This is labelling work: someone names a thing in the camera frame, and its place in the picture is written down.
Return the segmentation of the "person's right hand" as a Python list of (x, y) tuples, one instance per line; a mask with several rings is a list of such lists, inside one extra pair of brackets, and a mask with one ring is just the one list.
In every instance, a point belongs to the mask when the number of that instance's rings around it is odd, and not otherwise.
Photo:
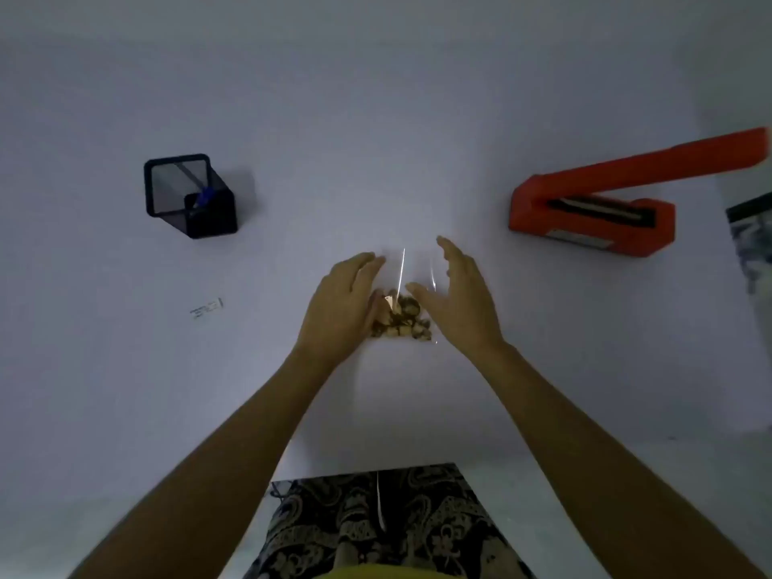
[(506, 347), (496, 307), (474, 258), (444, 236), (436, 239), (448, 263), (444, 320), (433, 320), (443, 336), (472, 363)]

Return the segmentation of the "person's left hand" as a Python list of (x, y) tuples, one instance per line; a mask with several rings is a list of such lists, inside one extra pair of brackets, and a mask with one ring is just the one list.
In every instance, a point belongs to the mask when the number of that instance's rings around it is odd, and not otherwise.
[(293, 356), (311, 373), (331, 374), (368, 336), (379, 297), (334, 298), (330, 269), (306, 309)]

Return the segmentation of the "clear plastic bag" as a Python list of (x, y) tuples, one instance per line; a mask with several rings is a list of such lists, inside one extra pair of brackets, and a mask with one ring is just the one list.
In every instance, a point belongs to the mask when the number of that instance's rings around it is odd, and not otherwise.
[[(444, 260), (438, 246), (390, 248), (384, 251), (384, 257), (387, 261), (374, 281), (374, 287), (382, 290), (382, 297), (389, 290), (397, 290), (401, 294), (410, 296), (405, 285), (411, 281), (418, 282), (429, 290), (442, 294), (447, 293), (449, 287), (448, 263)], [(386, 337), (372, 339), (403, 340), (426, 345), (436, 344), (439, 340), (439, 328), (436, 327), (430, 316), (429, 319), (431, 320), (432, 341), (423, 342), (409, 338)]]

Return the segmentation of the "person's right forearm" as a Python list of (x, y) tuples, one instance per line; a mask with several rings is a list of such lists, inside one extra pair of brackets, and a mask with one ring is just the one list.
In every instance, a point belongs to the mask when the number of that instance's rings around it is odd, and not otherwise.
[(514, 347), (466, 351), (612, 579), (767, 579), (700, 511)]

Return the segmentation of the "person's left forearm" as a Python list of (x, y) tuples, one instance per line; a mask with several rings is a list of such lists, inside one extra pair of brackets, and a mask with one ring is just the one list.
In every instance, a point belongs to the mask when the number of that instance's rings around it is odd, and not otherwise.
[(139, 500), (68, 579), (218, 579), (302, 418), (349, 355), (297, 344), (275, 374)]

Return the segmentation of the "pile of brown nuts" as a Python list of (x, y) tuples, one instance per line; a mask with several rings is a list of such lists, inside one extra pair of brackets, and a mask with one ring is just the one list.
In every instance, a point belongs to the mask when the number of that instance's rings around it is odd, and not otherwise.
[(370, 330), (370, 338), (409, 338), (432, 341), (431, 320), (419, 302), (396, 289), (387, 291)]

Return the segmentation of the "orange heat sealer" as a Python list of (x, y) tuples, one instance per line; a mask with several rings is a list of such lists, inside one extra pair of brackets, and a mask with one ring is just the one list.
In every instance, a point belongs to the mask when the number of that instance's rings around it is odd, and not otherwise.
[(767, 159), (768, 129), (758, 127), (549, 174), (513, 191), (509, 229), (620, 255), (646, 258), (676, 239), (676, 206), (603, 193), (743, 170)]

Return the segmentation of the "black mesh pen holder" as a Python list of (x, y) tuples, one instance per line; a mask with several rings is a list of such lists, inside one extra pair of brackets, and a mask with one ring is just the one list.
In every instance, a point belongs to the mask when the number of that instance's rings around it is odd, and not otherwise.
[[(190, 239), (234, 234), (238, 231), (236, 199), (211, 166), (206, 154), (188, 154), (145, 162), (144, 195), (147, 214)], [(203, 187), (217, 194), (207, 207), (193, 209), (194, 195)]]

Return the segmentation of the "black patterned trousers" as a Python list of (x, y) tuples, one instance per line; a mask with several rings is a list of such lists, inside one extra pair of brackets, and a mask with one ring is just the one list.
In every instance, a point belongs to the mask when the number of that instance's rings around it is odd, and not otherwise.
[(536, 579), (454, 464), (293, 481), (244, 579), (314, 579), (365, 564)]

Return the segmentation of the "yellow shirt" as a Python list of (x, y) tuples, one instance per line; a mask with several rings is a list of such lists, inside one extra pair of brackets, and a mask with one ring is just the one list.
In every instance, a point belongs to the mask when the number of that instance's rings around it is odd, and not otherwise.
[(424, 568), (365, 564), (338, 567), (314, 579), (458, 579)]

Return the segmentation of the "grey patterned cloth item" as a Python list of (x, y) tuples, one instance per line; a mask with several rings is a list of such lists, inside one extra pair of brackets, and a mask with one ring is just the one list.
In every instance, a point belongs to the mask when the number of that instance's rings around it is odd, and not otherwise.
[(727, 209), (747, 292), (772, 300), (772, 191)]

